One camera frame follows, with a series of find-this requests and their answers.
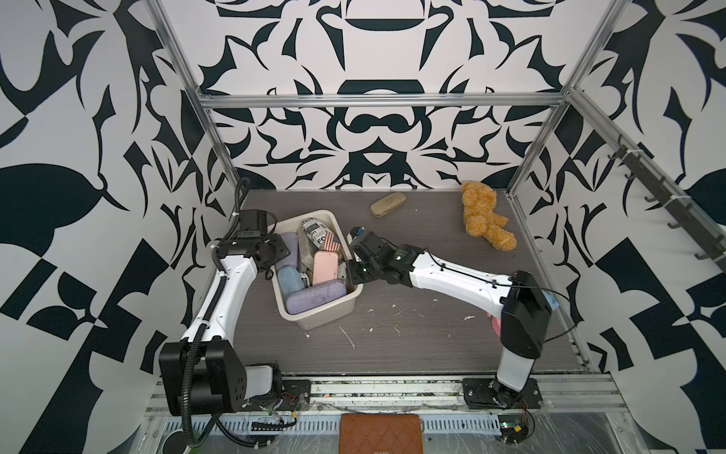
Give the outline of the purple case horizontal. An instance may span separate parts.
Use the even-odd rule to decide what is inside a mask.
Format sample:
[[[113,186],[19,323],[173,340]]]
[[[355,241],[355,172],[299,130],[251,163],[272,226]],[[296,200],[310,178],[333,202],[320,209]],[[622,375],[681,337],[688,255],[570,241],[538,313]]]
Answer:
[[[298,236],[295,232],[285,232],[281,234],[281,238],[283,242],[285,242],[285,245],[287,246],[287,249],[289,250],[289,255],[282,260],[280,260],[276,264],[276,268],[278,270],[282,270],[285,267],[292,267],[293,269],[297,270],[299,267],[299,240]]]

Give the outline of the tan fabric case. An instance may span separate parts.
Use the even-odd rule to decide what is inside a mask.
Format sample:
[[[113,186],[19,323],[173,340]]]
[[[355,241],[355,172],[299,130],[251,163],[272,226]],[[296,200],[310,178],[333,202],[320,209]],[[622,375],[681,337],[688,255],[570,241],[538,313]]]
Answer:
[[[374,202],[370,207],[370,211],[374,217],[383,218],[401,207],[405,202],[406,195],[404,193],[391,193]]]

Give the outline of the pink case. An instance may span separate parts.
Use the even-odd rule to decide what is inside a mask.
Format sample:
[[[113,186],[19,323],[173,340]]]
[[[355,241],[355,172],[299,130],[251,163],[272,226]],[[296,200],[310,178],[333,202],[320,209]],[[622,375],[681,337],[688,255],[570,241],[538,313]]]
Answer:
[[[314,256],[313,285],[336,280],[338,278],[338,254],[329,251],[317,251]]]

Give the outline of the grey fabric case horizontal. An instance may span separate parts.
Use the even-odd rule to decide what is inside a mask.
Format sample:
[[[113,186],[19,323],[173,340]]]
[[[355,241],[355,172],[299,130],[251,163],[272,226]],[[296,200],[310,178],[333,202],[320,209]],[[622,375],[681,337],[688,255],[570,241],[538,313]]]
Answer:
[[[312,272],[314,268],[314,256],[318,249],[311,242],[303,227],[297,230],[299,265],[302,272]]]

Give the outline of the light blue case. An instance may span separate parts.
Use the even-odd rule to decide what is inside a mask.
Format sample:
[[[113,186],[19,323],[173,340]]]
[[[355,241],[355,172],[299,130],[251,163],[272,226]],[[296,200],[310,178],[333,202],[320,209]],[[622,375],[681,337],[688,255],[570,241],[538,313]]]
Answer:
[[[300,272],[293,266],[285,266],[277,272],[278,285],[283,296],[287,300],[290,295],[306,288]]]

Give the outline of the newspaper print case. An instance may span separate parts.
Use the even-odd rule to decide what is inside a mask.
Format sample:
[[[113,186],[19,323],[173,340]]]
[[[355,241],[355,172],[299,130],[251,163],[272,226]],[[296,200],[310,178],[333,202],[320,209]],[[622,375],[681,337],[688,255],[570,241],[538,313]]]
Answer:
[[[341,249],[341,243],[337,235],[320,219],[304,219],[302,228],[308,239],[319,250],[336,253]]]

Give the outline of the cream plastic storage box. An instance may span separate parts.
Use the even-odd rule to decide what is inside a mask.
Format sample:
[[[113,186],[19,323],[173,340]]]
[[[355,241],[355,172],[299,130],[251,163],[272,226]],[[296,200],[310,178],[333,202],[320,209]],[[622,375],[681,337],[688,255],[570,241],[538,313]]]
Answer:
[[[310,331],[352,314],[363,287],[350,281],[353,258],[335,215],[317,210],[275,228],[290,256],[274,267],[276,305],[287,322]]]

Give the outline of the purple case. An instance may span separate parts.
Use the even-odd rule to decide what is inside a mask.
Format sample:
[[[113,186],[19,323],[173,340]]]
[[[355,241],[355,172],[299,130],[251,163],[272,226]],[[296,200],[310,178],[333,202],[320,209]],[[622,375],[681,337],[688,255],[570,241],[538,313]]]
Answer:
[[[291,293],[285,300],[285,308],[289,314],[298,315],[336,301],[346,294],[347,286],[342,280],[330,280]]]

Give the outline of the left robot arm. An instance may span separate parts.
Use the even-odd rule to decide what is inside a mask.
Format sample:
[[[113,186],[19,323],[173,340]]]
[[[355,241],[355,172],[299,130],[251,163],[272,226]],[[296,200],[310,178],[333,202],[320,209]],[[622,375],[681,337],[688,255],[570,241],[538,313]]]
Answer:
[[[275,364],[245,366],[234,350],[234,330],[251,285],[260,272],[290,255],[281,236],[268,228],[268,213],[234,213],[232,232],[213,249],[214,281],[198,315],[177,342],[159,355],[164,392],[174,416],[231,414],[270,406],[282,394]]]

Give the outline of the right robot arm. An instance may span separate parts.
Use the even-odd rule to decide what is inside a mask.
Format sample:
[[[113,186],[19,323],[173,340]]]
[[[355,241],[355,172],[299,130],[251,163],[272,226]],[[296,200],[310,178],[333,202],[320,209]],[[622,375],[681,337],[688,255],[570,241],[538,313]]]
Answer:
[[[502,353],[495,377],[472,391],[468,406],[510,409],[524,400],[534,363],[540,359],[552,306],[528,272],[487,274],[436,257],[429,250],[381,238],[362,227],[347,236],[354,258],[347,262],[354,285],[385,281],[448,295],[487,312],[499,323]]]

